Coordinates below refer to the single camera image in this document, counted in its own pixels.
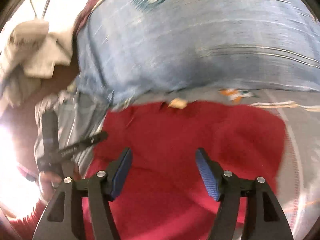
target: blue gripper pad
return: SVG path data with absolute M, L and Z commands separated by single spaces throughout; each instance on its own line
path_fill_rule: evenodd
M 217 162 L 211 161 L 202 148 L 196 151 L 196 164 L 209 196 L 219 201 L 222 194 L 220 184 L 223 169 Z
M 111 186 L 109 197 L 113 201 L 118 197 L 127 178 L 132 164 L 132 152 L 130 148 L 125 148 L 119 158 L 111 162 L 107 168 L 108 185 Z

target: red sleeve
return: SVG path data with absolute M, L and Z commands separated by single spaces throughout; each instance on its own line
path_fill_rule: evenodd
M 17 231 L 23 240 L 32 239 L 33 233 L 36 230 L 36 226 L 44 209 L 45 205 L 39 200 L 30 215 L 21 219 L 10 220 L 12 227 Z

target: red cloth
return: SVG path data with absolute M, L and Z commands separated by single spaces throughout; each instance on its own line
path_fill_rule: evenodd
M 10 220 L 10 224 L 23 240 L 32 240 L 36 226 L 44 209 L 45 205 L 39 200 L 30 215 L 21 219 Z
M 203 147 L 212 160 L 240 178 L 263 176 L 276 190 L 285 125 L 249 106 L 194 102 L 183 109 L 155 103 L 108 112 L 87 177 L 104 170 L 130 147 L 133 163 L 121 195 L 110 203 L 122 240 L 206 239 L 219 204 L 210 198 L 195 163 Z M 92 240 L 84 200 L 87 240 Z M 245 199 L 238 222 L 243 223 Z

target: finger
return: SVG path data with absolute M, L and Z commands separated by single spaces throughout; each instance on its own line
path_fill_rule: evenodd
M 80 174 L 79 174 L 79 166 L 77 164 L 75 164 L 74 169 L 73 169 L 73 179 L 74 180 L 82 179 Z
M 47 171 L 47 172 L 40 172 L 39 174 L 40 183 L 48 183 L 48 182 L 55 182 L 60 183 L 62 181 L 61 177 L 55 174 L 54 172 Z
M 79 166 L 76 163 L 75 163 L 73 171 L 74 171 L 74 173 L 79 173 Z
M 40 191 L 45 195 L 53 195 L 54 189 L 51 183 L 45 182 L 40 184 Z

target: person's hand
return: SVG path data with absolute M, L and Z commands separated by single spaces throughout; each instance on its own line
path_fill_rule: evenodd
M 73 173 L 74 180 L 81 179 L 79 175 L 79 168 L 78 165 L 75 165 L 74 173 Z M 55 174 L 54 172 L 47 171 L 47 172 L 40 172 L 38 185 L 40 189 L 40 200 L 43 204 L 47 205 L 50 199 L 53 197 L 54 188 L 52 187 L 52 182 L 54 183 L 61 183 L 62 178 Z

